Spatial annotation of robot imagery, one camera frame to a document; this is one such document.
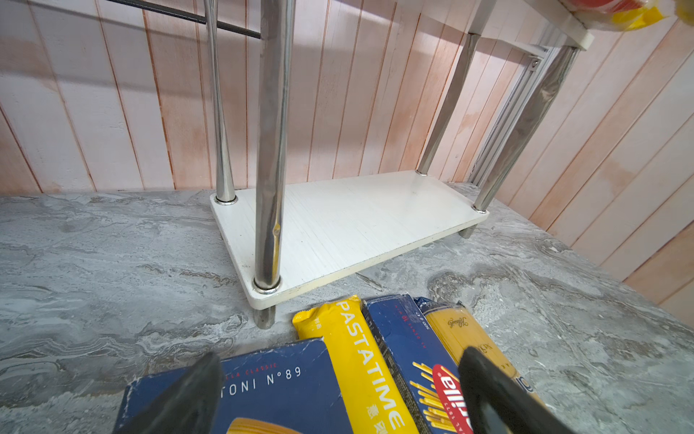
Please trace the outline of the red spaghetti bag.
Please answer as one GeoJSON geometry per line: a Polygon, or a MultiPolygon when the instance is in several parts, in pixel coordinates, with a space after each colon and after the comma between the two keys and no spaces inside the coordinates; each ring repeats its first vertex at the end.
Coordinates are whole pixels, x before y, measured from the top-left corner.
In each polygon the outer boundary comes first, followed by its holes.
{"type": "Polygon", "coordinates": [[[617,14],[645,7],[648,2],[640,0],[567,0],[567,6],[578,12],[617,14]]]}

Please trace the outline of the dark blue spaghetti bag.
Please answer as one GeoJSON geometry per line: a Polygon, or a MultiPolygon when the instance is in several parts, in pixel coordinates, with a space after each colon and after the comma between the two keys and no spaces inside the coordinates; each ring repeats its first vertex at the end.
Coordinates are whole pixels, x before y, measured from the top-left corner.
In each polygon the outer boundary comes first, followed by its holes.
{"type": "Polygon", "coordinates": [[[414,301],[448,354],[457,363],[468,347],[474,347],[518,383],[533,399],[543,403],[534,387],[519,373],[462,303],[454,305],[424,297],[414,298],[414,301]]]}

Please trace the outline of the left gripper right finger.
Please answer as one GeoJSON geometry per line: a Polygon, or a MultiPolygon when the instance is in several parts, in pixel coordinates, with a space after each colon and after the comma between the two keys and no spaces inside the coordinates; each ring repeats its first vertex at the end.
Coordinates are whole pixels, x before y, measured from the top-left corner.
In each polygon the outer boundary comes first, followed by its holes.
{"type": "Polygon", "coordinates": [[[572,432],[478,349],[464,350],[458,373],[473,432],[572,432]]]}

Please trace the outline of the blue Barilla spaghetti box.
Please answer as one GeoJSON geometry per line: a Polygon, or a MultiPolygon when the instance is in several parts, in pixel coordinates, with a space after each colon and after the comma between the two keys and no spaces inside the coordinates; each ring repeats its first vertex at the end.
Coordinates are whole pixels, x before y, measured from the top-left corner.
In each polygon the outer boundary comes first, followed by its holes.
{"type": "Polygon", "coordinates": [[[410,295],[363,301],[367,325],[421,433],[471,433],[457,365],[410,295]]]}

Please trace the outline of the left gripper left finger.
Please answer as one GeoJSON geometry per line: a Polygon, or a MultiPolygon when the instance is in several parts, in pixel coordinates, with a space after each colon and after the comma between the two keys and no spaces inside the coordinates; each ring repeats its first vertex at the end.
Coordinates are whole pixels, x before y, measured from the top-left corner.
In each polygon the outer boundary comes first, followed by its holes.
{"type": "Polygon", "coordinates": [[[116,433],[210,433],[224,381],[218,354],[187,369],[142,377],[126,388],[116,433]]]}

